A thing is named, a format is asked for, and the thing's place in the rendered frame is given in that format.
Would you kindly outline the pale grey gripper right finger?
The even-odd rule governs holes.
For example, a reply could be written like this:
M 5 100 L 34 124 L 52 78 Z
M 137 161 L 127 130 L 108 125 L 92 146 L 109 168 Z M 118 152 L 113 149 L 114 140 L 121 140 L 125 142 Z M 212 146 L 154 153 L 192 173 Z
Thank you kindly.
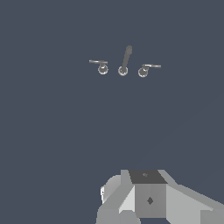
M 165 170 L 149 170 L 149 215 L 170 224 L 224 224 L 224 205 L 179 185 Z

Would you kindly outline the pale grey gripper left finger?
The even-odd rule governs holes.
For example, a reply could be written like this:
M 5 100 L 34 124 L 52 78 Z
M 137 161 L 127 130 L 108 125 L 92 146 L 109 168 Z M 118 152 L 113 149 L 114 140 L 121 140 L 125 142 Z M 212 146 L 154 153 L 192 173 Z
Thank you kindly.
M 135 213 L 135 187 L 128 170 L 121 170 L 101 187 L 101 202 L 95 224 L 141 224 Z

